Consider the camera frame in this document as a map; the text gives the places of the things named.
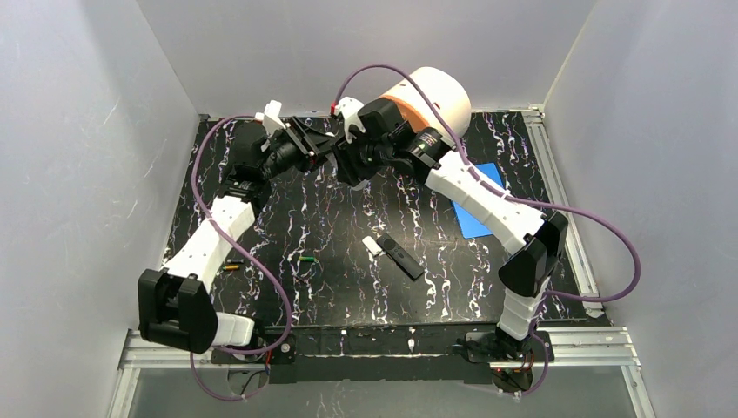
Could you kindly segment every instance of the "white wall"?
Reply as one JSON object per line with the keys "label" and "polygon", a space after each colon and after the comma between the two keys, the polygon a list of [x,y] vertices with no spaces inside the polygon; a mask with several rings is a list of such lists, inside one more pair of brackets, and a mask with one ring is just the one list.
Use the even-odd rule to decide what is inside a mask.
{"label": "white wall", "polygon": [[[659,416],[735,416],[738,3],[601,0],[547,104],[577,206],[632,237],[643,279],[608,312],[628,327]],[[603,293],[632,274],[582,224]]]}
{"label": "white wall", "polygon": [[[436,66],[475,109],[541,103],[595,0],[138,0],[200,113],[327,113],[364,64]],[[369,100],[399,78],[357,78]]]}
{"label": "white wall", "polygon": [[0,6],[3,417],[104,416],[198,116],[134,0]]}

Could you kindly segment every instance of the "black and white speckled surface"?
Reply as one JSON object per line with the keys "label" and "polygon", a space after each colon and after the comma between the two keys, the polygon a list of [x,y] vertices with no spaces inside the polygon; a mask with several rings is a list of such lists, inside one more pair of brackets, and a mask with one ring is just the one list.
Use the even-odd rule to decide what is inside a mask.
{"label": "black and white speckled surface", "polygon": [[[307,124],[335,131],[329,118]],[[199,183],[210,202],[228,159],[233,128],[218,132],[205,150]],[[199,126],[192,157],[214,122]],[[495,162],[513,195],[547,200],[523,117],[518,112],[475,113],[465,136],[475,164]],[[166,258],[202,222],[191,194],[190,172],[175,213]],[[449,199],[387,170],[370,185],[353,191],[324,165],[309,175],[291,171],[272,183],[273,195],[254,227],[239,242],[281,280],[290,296],[296,325],[343,326],[497,321],[503,286],[497,269],[506,259],[502,245],[487,236],[464,239]],[[426,276],[409,280],[386,256],[370,260],[361,240],[392,235],[426,267]],[[317,263],[300,263],[298,256]],[[552,279],[554,289],[577,292],[565,260]],[[284,308],[272,285],[251,266],[221,273],[211,290],[216,310],[284,324]],[[580,303],[549,298],[546,320],[585,318]]]}

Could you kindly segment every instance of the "blue card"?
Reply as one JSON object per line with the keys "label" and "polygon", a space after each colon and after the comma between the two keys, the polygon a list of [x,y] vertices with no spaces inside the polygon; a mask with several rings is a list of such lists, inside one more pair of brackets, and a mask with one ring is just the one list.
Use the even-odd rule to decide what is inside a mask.
{"label": "blue card", "polygon": [[[500,179],[500,173],[497,171],[497,165],[495,163],[480,164],[476,165],[477,170],[486,174],[493,182],[498,185],[502,185],[502,179]],[[486,229],[486,226],[482,225],[474,216],[469,212],[465,211],[464,208],[453,202],[453,210],[456,211],[456,219],[459,220],[459,227],[461,228],[461,235],[465,239],[484,237],[492,235],[493,233]]]}

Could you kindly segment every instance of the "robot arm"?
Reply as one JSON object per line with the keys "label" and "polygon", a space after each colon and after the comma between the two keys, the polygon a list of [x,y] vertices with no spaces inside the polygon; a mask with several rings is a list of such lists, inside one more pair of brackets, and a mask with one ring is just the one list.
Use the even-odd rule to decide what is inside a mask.
{"label": "robot arm", "polygon": [[[466,131],[470,104],[460,85],[435,69],[419,69],[423,85],[454,131]],[[544,214],[492,195],[467,172],[452,140],[400,82],[383,97],[364,105],[342,99],[336,109],[344,132],[336,137],[311,131],[291,118],[278,118],[279,102],[270,102],[257,124],[244,124],[231,145],[228,174],[214,200],[213,221],[238,239],[269,198],[269,180],[292,167],[310,172],[326,161],[336,165],[338,180],[360,188],[385,166],[412,176],[457,202],[500,240],[511,258],[500,269],[505,305],[494,351],[520,353],[531,333],[548,278],[566,239],[567,219]],[[490,179],[482,175],[488,184]],[[141,334],[194,353],[212,346],[249,347],[254,321],[215,313],[208,294],[231,245],[206,220],[160,271],[146,270],[138,282]]]}

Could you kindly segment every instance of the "enclosure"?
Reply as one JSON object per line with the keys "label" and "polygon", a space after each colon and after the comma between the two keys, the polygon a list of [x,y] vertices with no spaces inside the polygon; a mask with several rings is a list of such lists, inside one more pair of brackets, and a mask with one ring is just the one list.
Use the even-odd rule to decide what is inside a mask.
{"label": "enclosure", "polygon": [[[3,416],[735,414],[735,2],[11,1],[0,23]],[[547,300],[541,327],[556,360],[520,401],[488,381],[486,391],[465,384],[486,377],[460,359],[428,367],[399,352],[382,363],[325,355],[343,354],[344,342],[360,350],[367,332],[390,351],[410,338],[434,354],[428,341],[439,330],[494,323],[502,295],[483,265],[506,255],[493,236],[462,237],[451,202],[422,185],[387,173],[382,185],[352,192],[329,172],[322,181],[289,174],[273,185],[284,207],[241,241],[272,237],[258,248],[275,269],[299,246],[291,230],[280,234],[284,225],[311,232],[305,242],[318,248],[331,236],[318,233],[325,220],[316,213],[335,219],[357,202],[366,211],[332,224],[346,247],[316,250],[319,267],[290,273],[285,264],[284,277],[309,278],[287,286],[296,366],[275,368],[249,401],[215,401],[191,377],[186,352],[136,331],[139,275],[161,267],[203,220],[188,194],[193,152],[215,121],[273,99],[282,116],[335,130],[326,116],[336,90],[373,63],[456,78],[472,103],[470,159],[496,164],[515,196],[617,225],[641,254],[642,280],[604,306]],[[368,101],[400,79],[368,71],[346,94]],[[214,193],[238,123],[208,151],[205,193]],[[422,220],[413,223],[415,213]],[[625,288],[633,263],[621,243],[572,220],[553,288]],[[373,222],[402,237],[431,274],[408,284],[388,261],[373,273],[346,261],[364,251]],[[366,280],[375,273],[382,292]],[[248,274],[216,278],[216,310],[283,326],[277,295]],[[221,394],[244,385],[227,376],[256,370],[210,352],[196,360]]]}

